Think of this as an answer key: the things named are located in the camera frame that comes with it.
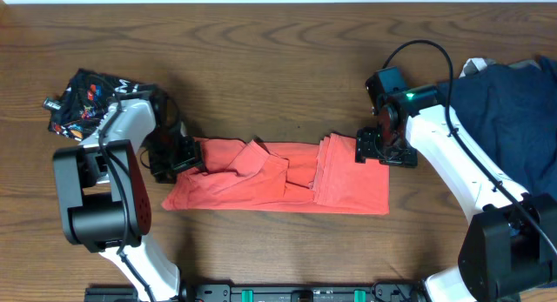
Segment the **grey white garment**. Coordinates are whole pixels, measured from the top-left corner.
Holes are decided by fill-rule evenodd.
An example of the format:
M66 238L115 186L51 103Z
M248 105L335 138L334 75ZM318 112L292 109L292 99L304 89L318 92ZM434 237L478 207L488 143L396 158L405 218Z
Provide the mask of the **grey white garment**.
M491 65L496 65L498 62L492 58L483 58L483 57L472 57L468 58L467 61L464 63L463 68L460 72L459 78L472 76L477 74L487 67ZM513 64L508 64L507 67L511 69L523 69L528 66L532 66L538 70L541 69L540 65L536 63L533 59L522 60Z

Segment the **orange printed t-shirt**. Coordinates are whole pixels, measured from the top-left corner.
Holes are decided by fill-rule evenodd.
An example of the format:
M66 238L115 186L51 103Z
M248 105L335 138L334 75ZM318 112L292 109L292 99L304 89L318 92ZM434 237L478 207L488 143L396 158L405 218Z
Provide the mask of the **orange printed t-shirt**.
M389 169L355 160L354 138L318 144L202 138L205 164L178 175L167 211L239 210L386 215Z

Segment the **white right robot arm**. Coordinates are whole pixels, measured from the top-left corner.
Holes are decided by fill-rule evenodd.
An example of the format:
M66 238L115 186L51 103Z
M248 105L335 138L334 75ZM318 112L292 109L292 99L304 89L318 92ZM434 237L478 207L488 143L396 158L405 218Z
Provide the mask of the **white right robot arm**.
M507 176L460 125L434 86L367 85L378 124L358 132L356 160L414 167L422 155L465 214L455 267L426 278L413 300L500 301L556 280L556 202Z

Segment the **black printed folded t-shirt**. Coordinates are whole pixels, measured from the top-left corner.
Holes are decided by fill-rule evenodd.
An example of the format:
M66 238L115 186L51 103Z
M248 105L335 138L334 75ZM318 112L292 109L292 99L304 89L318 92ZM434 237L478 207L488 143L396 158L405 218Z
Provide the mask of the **black printed folded t-shirt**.
M48 130L82 141L98 128L109 105L116 102L115 95L123 99L150 88L150 84L79 69L60 97L43 101L43 108L50 112Z

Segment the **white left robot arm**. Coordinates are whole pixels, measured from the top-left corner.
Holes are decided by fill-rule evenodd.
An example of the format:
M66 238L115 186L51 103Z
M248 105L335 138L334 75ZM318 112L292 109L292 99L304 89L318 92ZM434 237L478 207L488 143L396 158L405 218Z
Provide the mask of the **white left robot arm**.
M155 180L173 184L203 164L175 101L162 91L118 93L98 128L53 155L62 230L114 264L132 289L88 294L98 301L184 301L181 271L151 234L151 203L136 157L144 149Z

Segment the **navy blue garment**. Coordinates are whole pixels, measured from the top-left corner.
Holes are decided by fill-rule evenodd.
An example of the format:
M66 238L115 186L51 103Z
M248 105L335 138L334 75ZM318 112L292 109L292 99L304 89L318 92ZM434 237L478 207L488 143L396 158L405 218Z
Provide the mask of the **navy blue garment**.
M534 196L556 197L556 61L491 65L453 81L451 106L482 150Z

